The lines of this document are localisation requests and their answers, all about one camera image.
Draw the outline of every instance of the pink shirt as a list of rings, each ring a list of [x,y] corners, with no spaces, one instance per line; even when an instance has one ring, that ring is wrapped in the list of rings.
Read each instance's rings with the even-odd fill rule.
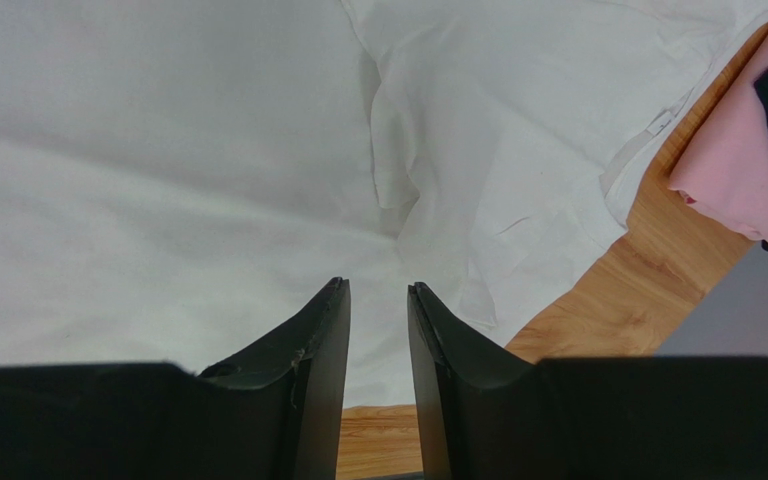
[[[768,37],[701,126],[668,188],[751,240],[768,242],[768,128],[754,81],[768,69]]]

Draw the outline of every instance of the wooden table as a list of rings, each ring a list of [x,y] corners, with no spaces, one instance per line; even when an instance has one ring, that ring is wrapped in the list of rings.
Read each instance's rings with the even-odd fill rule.
[[[695,213],[667,183],[695,131],[767,34],[768,25],[745,44],[665,142],[641,184],[629,233],[508,350],[530,362],[652,354],[747,253],[749,240]],[[337,478],[420,470],[413,405],[343,412]]]

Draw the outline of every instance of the white fabric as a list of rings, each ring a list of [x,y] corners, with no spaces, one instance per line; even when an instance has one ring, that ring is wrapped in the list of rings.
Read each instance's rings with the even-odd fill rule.
[[[377,77],[339,0],[0,0],[0,364],[200,370],[339,275],[346,405],[412,403]]]
[[[768,0],[343,3],[381,74],[379,202],[416,202],[400,253],[500,344],[623,235],[672,119],[768,21]]]
[[[387,77],[376,199],[377,74],[337,0],[0,0],[0,364],[199,370],[341,275],[346,406],[411,403],[406,285],[511,338],[622,234],[667,129],[614,152],[768,19],[768,1],[470,3],[350,4]],[[421,277],[396,242],[413,188]]]

